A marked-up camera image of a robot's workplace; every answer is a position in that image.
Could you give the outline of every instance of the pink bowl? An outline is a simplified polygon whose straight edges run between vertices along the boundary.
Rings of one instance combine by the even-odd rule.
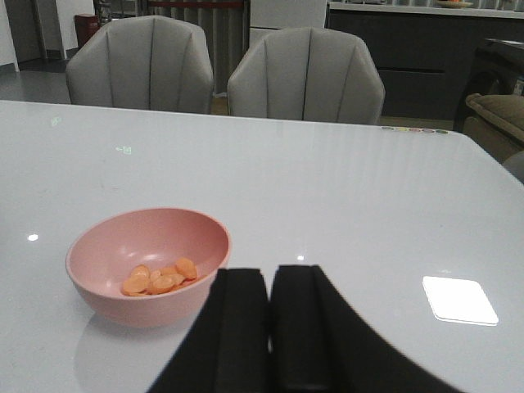
[[[83,299],[100,315],[136,328],[161,326],[198,311],[217,269],[228,263],[228,230],[208,215],[184,209],[136,210],[107,219],[69,249],[65,268]],[[158,269],[185,256],[198,281],[162,295],[131,297],[120,291],[132,268]]]

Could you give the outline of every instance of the sofa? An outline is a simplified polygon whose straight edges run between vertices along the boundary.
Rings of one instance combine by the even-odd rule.
[[[474,93],[466,97],[471,109],[463,133],[503,164],[524,151],[524,97]]]

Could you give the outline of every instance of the chair backrest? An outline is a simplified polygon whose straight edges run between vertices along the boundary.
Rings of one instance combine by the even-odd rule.
[[[267,34],[228,81],[235,116],[376,124],[384,97],[362,39],[311,27]]]
[[[66,67],[73,104],[210,113],[213,71],[201,27],[164,16],[113,20]]]
[[[513,154],[502,166],[524,183],[524,151]]]

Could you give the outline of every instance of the red trash can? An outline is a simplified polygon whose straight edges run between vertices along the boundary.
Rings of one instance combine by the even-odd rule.
[[[80,49],[100,29],[98,17],[90,14],[75,15],[75,29]]]

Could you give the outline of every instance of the glossy table surface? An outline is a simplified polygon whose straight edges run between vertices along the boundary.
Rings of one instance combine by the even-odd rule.
[[[230,267],[319,264],[411,360],[524,391],[524,187],[457,133],[0,102],[0,391],[144,392],[194,317],[132,329],[66,275],[86,228],[153,206],[229,229]],[[437,319],[425,276],[481,284],[494,326]]]

